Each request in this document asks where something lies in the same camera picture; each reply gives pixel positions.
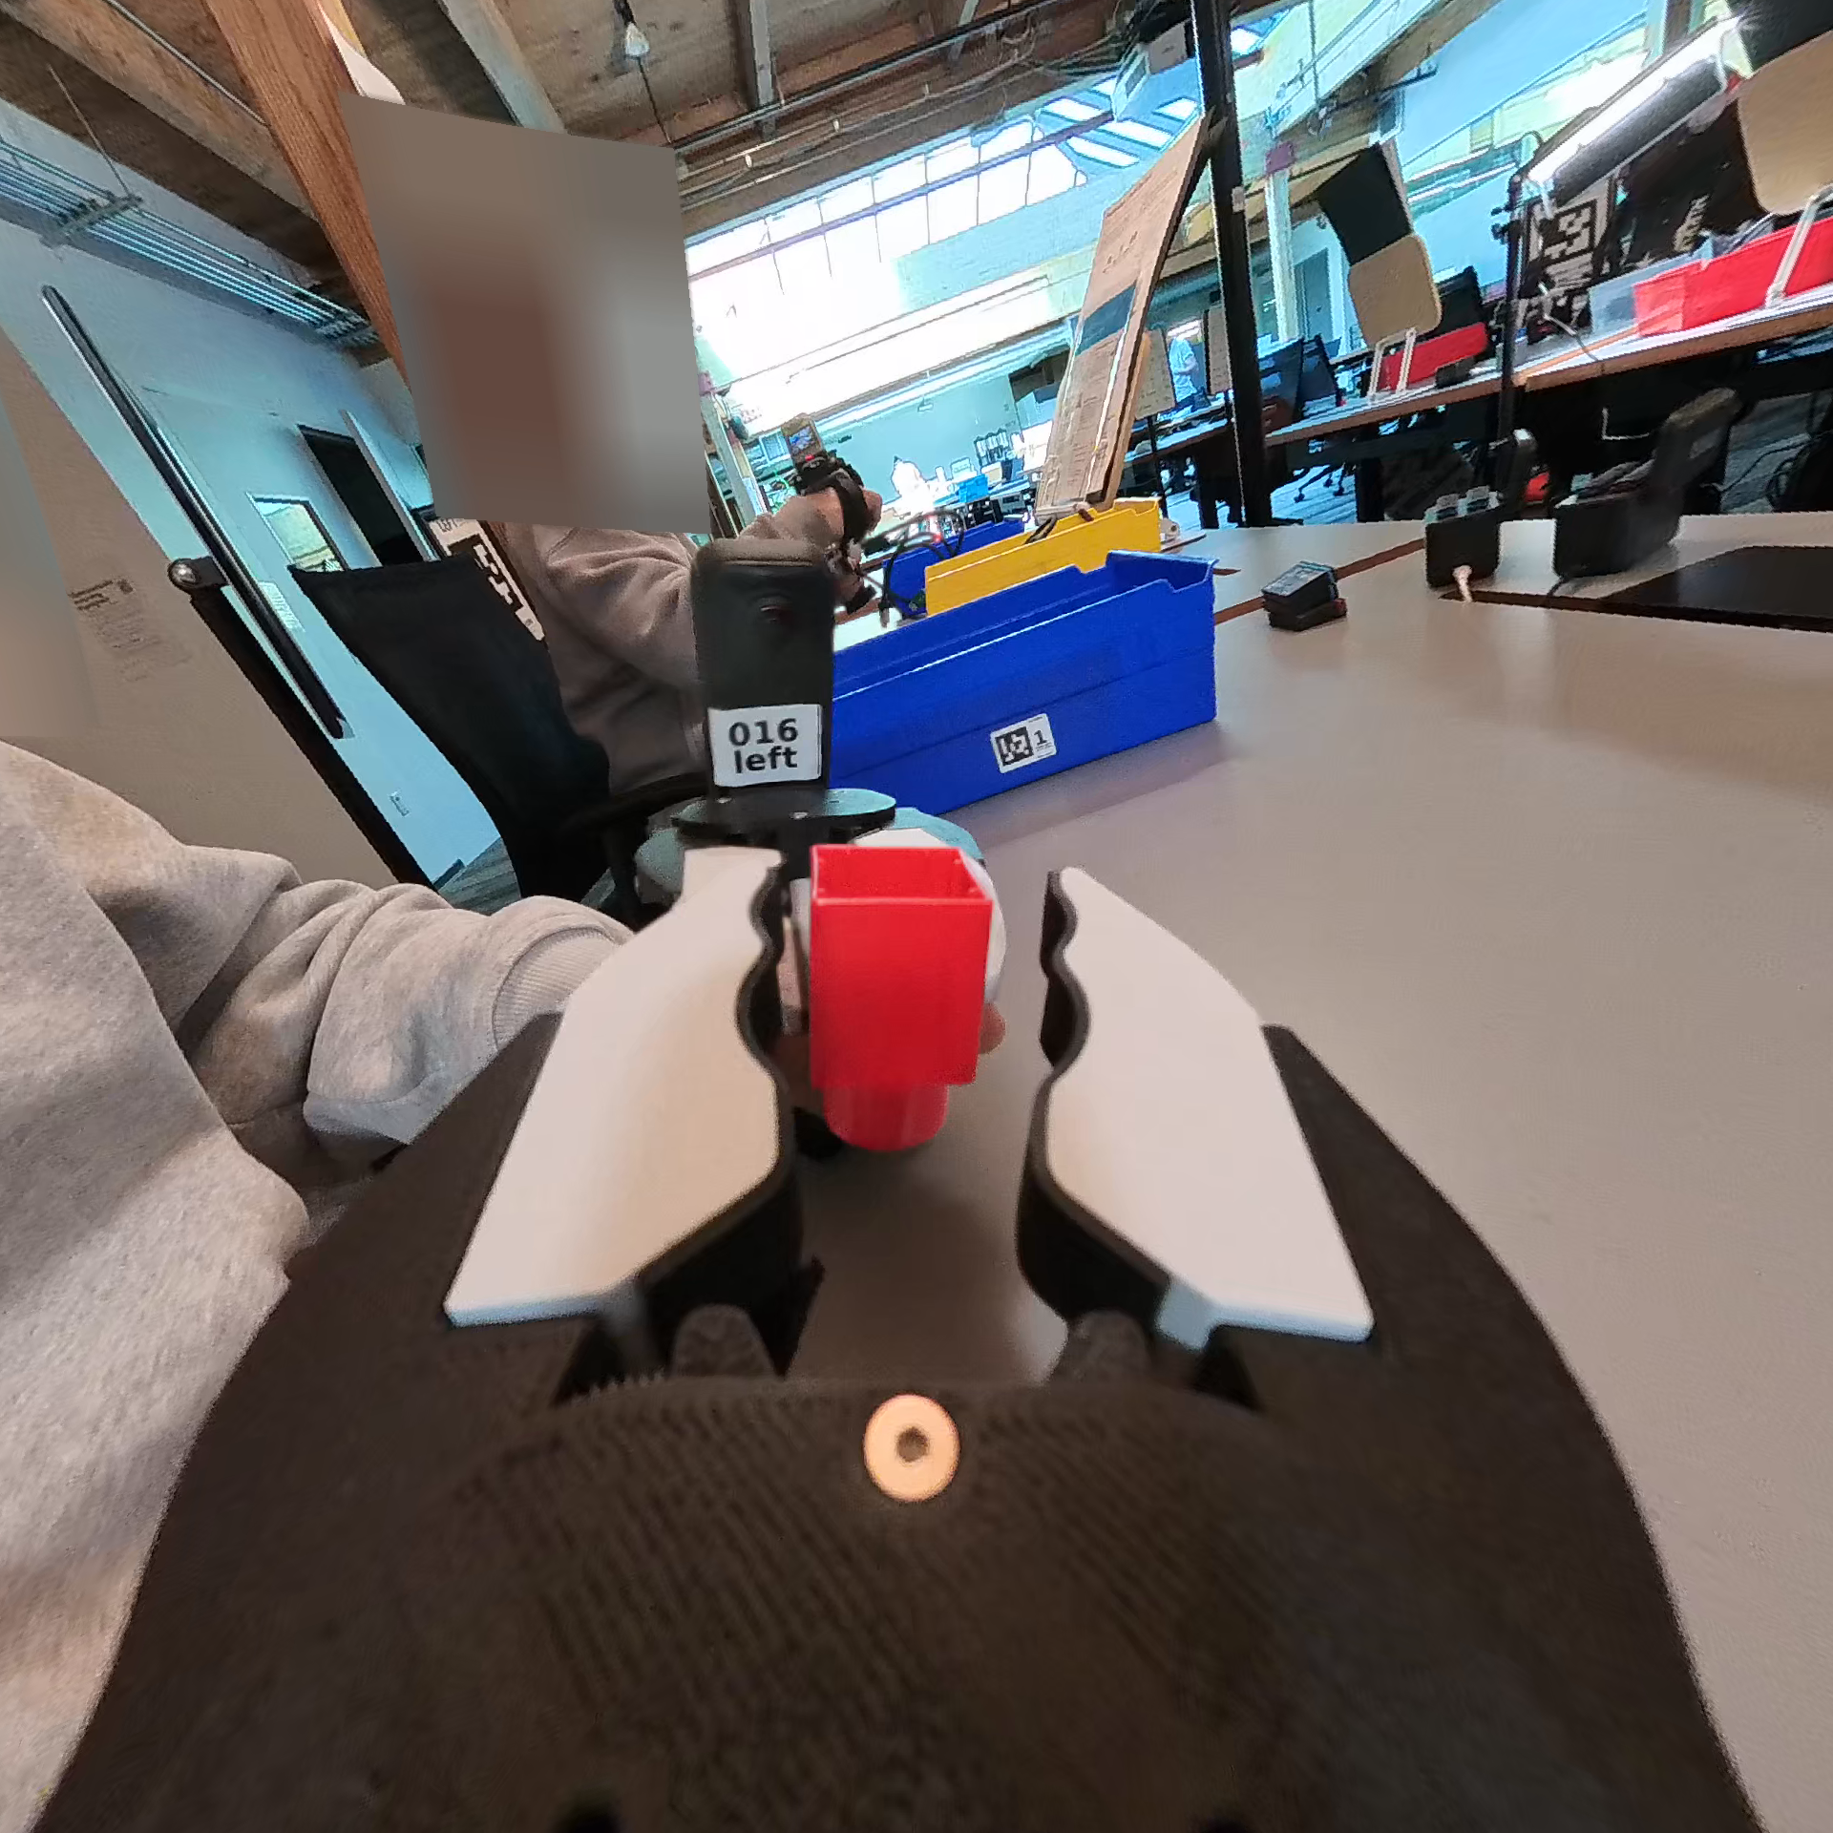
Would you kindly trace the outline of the wooden sign board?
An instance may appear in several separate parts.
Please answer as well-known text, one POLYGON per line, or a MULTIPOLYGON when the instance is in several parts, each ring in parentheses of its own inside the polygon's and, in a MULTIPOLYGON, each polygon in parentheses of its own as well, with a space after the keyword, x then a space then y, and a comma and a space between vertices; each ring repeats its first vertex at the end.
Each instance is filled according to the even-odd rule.
POLYGON ((1032 498, 1053 523, 1109 507, 1126 467, 1153 290, 1197 181, 1212 116, 1191 118, 1101 215, 1032 498))

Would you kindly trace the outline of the yellow storage bin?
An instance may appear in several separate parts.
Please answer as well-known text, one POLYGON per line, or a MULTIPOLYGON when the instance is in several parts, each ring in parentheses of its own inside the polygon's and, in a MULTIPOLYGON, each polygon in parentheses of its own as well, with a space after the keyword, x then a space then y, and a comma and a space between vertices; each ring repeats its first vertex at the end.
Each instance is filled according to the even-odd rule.
POLYGON ((1155 496, 1116 498, 1109 507, 1059 515, 1044 526, 1015 532, 931 561, 924 572, 927 616, 943 614, 998 591, 1072 568, 1092 572, 1114 553, 1156 553, 1162 509, 1155 496))

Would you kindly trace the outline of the black charging dock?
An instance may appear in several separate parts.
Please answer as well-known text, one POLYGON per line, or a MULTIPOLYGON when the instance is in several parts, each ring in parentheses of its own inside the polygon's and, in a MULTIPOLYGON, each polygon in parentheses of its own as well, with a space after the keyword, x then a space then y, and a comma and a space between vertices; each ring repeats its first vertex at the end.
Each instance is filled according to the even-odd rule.
POLYGON ((1615 576, 1670 544, 1737 412, 1735 389, 1708 387, 1662 418, 1643 458, 1575 479, 1552 509, 1556 582, 1615 576))

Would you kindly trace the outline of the wooden post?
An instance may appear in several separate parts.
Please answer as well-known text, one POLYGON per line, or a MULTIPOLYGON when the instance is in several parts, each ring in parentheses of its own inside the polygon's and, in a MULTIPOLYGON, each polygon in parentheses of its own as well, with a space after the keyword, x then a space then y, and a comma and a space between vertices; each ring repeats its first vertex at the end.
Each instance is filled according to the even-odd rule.
POLYGON ((406 364, 343 114, 364 49, 341 1, 206 1, 246 91, 400 379, 406 364))

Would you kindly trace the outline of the wooden workbench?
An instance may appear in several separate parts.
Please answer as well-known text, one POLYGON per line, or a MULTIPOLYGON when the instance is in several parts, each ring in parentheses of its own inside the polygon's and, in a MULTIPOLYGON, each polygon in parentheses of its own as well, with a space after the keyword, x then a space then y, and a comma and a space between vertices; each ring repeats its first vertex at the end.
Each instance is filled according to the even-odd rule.
POLYGON ((1556 471, 1588 469, 1609 440, 1636 440, 1666 414, 1714 387, 1743 402, 1829 391, 1830 286, 1813 286, 1678 332, 1554 335, 1514 362, 1500 395, 1494 358, 1472 377, 1357 398, 1263 435, 1267 456, 1292 471, 1347 471, 1355 515, 1388 515, 1388 471, 1401 460, 1454 452, 1473 465, 1502 418, 1533 433, 1556 471))

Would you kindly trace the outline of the small blue storage bin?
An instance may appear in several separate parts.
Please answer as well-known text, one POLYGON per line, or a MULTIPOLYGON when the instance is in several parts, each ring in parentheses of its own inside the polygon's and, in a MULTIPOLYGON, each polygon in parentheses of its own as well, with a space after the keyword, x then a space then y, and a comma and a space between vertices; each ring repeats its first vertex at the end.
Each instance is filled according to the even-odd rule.
POLYGON ((903 612, 912 607, 912 614, 925 614, 927 572, 945 561, 969 557, 1008 538, 1021 538, 1027 532, 1019 517, 1000 517, 977 521, 973 524, 950 524, 941 534, 925 540, 904 538, 885 557, 882 566, 880 597, 887 607, 903 612))

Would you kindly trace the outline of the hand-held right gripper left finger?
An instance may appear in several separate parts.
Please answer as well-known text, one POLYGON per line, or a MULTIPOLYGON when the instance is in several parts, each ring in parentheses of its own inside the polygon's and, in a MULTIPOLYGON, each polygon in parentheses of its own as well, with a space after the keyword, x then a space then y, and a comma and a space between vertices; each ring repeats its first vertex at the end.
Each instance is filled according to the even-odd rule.
POLYGON ((442 1298, 454 1326, 574 1321, 618 1372, 710 1311, 786 1372, 819 1267, 775 1065, 782 857, 694 849, 668 912, 566 998, 442 1298))

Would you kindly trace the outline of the black office chair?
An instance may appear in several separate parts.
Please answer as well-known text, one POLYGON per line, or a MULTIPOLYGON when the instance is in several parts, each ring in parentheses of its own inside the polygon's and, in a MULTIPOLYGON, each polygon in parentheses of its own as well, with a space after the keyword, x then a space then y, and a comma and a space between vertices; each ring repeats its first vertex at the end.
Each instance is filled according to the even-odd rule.
POLYGON ((288 572, 473 792, 524 897, 584 903, 631 929, 660 912, 635 855, 652 817, 694 797, 698 780, 612 790, 601 744, 566 717, 544 643, 475 561, 288 572))

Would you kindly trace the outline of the black pole stand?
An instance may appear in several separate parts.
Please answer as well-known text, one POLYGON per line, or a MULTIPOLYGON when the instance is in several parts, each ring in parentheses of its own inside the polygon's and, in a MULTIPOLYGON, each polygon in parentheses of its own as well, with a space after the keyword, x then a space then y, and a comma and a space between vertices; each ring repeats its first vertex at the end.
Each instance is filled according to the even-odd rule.
POLYGON ((1261 528, 1271 524, 1271 481, 1227 3, 1193 1, 1189 20, 1202 93, 1202 148, 1210 179, 1240 521, 1261 528))

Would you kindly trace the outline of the red toy block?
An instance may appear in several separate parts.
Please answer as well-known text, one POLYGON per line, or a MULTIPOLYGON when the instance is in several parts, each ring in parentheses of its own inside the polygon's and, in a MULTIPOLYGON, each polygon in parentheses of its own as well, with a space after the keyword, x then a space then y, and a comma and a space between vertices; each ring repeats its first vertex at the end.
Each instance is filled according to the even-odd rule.
POLYGON ((981 1063, 996 901, 956 845, 809 853, 807 1069, 832 1134, 868 1153, 931 1141, 981 1063))

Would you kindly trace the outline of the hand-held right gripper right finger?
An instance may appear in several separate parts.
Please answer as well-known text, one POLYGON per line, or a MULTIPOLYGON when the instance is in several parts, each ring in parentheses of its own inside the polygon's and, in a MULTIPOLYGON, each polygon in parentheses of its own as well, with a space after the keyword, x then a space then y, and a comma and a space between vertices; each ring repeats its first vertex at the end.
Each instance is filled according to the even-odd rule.
POLYGON ((1040 966, 1030 1292, 1191 1357, 1223 1326, 1367 1342, 1370 1300, 1248 998, 1080 866, 1048 878, 1040 966))

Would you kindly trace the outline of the person's left forearm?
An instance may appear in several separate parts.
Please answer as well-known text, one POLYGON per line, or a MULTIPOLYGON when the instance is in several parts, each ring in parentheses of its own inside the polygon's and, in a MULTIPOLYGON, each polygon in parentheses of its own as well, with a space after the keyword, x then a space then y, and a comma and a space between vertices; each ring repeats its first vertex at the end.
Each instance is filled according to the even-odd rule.
POLYGON ((3 744, 5 1103, 125 1145, 129 1101, 198 1101, 274 1168, 414 1139, 631 933, 580 903, 496 914, 171 836, 3 744))

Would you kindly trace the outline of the black white marker board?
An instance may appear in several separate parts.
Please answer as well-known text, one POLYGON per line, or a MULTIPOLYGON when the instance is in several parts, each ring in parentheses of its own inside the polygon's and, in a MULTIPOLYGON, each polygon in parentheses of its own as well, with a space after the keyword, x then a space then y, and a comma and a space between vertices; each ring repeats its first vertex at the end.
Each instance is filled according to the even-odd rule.
POLYGON ((1605 257, 1615 181, 1603 177, 1580 192, 1536 194, 1525 206, 1519 295, 1525 299, 1586 292, 1605 257))

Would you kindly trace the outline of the black desk mat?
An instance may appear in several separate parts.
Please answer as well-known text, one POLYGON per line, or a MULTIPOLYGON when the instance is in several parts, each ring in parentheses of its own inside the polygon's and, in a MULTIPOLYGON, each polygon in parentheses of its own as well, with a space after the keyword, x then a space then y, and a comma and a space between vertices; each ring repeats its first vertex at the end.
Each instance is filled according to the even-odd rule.
POLYGON ((1596 595, 1470 587, 1485 605, 1598 612, 1743 629, 1830 631, 1830 549, 1745 545, 1596 595))

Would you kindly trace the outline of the grey desk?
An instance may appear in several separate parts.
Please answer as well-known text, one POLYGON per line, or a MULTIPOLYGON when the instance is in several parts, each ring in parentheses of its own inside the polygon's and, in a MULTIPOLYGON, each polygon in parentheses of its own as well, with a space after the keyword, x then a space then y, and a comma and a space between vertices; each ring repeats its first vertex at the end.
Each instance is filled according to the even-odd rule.
POLYGON ((1401 536, 1212 536, 1214 721, 962 807, 1009 1036, 805 1185, 794 1368, 1027 1378, 1015 1263, 1061 866, 1290 1029, 1510 1271, 1634 1481, 1766 1829, 1829 1829, 1829 639, 1426 591, 1401 536))

